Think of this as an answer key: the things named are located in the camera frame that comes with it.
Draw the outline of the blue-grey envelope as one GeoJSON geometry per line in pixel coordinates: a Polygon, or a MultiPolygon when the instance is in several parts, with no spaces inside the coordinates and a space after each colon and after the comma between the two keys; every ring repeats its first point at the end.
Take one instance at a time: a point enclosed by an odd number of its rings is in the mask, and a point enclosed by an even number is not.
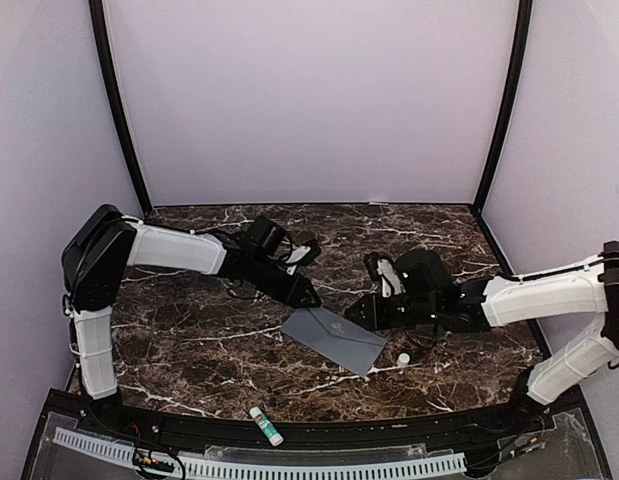
{"type": "Polygon", "coordinates": [[[320,308],[297,309],[281,331],[326,359],[364,377],[386,340],[355,323],[320,308]]]}

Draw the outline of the white glue stick cap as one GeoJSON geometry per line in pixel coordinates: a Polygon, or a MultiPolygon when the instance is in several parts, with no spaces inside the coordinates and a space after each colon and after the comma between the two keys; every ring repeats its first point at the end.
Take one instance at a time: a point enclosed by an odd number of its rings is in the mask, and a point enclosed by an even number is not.
{"type": "Polygon", "coordinates": [[[406,366],[408,366],[410,363],[410,355],[407,353],[401,353],[396,361],[396,364],[398,367],[400,368],[404,368],[406,366]]]}

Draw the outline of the green white glue stick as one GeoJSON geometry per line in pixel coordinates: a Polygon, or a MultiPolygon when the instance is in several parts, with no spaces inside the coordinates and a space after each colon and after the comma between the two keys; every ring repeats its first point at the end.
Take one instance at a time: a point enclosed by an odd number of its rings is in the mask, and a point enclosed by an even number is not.
{"type": "Polygon", "coordinates": [[[283,436],[259,407],[252,407],[249,414],[272,446],[277,447],[284,442],[283,436]]]}

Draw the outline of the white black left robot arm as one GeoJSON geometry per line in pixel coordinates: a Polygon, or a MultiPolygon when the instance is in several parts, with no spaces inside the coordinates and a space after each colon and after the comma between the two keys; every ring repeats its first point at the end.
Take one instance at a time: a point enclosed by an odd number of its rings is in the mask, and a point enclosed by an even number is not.
{"type": "Polygon", "coordinates": [[[288,238],[283,227],[264,216],[245,230],[198,233],[151,225],[113,205],[100,206],[61,254],[62,309],[71,321],[83,388],[97,400],[92,421],[109,436],[123,435],[130,427],[129,412],[108,398],[118,392],[111,315],[128,268],[159,267],[243,281],[288,307],[318,307],[319,295],[298,270],[320,255],[320,246],[311,240],[278,255],[288,238]]]}

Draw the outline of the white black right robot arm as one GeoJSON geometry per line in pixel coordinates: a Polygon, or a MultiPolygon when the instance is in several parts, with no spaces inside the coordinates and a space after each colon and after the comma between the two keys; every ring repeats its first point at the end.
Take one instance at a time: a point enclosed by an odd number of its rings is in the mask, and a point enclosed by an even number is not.
{"type": "Polygon", "coordinates": [[[523,395],[505,405],[499,424],[523,432],[563,392],[599,368],[619,366],[619,242],[563,267],[525,275],[494,275],[457,284],[440,256],[413,249],[397,259],[364,259],[378,292],[348,307],[348,320],[370,331],[432,324],[454,333],[486,332],[518,321],[572,313],[594,318],[550,358],[522,374],[523,395]]]}

